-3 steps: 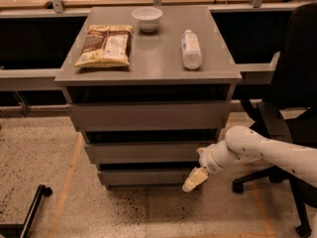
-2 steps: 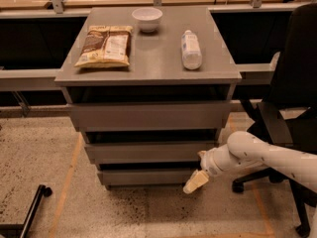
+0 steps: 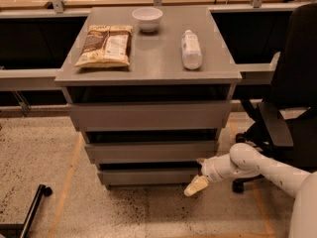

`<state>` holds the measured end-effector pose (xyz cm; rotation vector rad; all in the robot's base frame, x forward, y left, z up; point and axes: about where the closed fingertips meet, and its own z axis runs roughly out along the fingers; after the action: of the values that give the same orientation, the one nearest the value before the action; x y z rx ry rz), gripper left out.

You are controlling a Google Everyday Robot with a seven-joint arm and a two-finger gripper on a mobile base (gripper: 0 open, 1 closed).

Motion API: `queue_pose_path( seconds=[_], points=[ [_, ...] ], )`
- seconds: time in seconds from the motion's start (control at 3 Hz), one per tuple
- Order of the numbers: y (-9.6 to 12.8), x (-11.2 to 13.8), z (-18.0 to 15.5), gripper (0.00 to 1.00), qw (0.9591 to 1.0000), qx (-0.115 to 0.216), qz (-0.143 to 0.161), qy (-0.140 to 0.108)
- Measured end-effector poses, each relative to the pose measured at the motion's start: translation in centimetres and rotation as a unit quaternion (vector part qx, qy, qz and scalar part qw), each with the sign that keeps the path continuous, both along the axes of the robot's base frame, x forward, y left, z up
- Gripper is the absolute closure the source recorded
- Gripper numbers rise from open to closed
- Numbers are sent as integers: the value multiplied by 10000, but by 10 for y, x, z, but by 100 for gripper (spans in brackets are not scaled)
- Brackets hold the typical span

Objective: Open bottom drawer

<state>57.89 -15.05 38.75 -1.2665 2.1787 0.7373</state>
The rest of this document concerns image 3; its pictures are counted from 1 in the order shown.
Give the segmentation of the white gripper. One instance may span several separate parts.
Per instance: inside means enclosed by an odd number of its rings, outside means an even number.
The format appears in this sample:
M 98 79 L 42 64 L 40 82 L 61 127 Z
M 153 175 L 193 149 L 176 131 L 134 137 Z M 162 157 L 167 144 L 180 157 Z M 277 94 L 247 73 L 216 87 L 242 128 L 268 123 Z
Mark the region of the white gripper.
M 212 157 L 209 159 L 198 158 L 196 162 L 201 165 L 203 176 L 196 176 L 192 182 L 184 190 L 186 196 L 191 196 L 198 191 L 206 188 L 211 182 L 218 182 L 224 178 L 220 174 L 222 160 L 220 157 Z

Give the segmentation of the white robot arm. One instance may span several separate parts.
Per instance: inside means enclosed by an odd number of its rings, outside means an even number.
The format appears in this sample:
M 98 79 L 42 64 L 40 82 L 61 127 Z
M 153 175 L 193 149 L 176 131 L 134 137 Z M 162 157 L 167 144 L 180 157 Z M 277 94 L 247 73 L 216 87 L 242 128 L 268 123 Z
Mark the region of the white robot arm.
M 317 238 L 317 173 L 279 162 L 246 143 L 237 143 L 226 155 L 199 158 L 201 175 L 184 190 L 191 196 L 210 182 L 262 175 L 294 198 L 288 238 Z

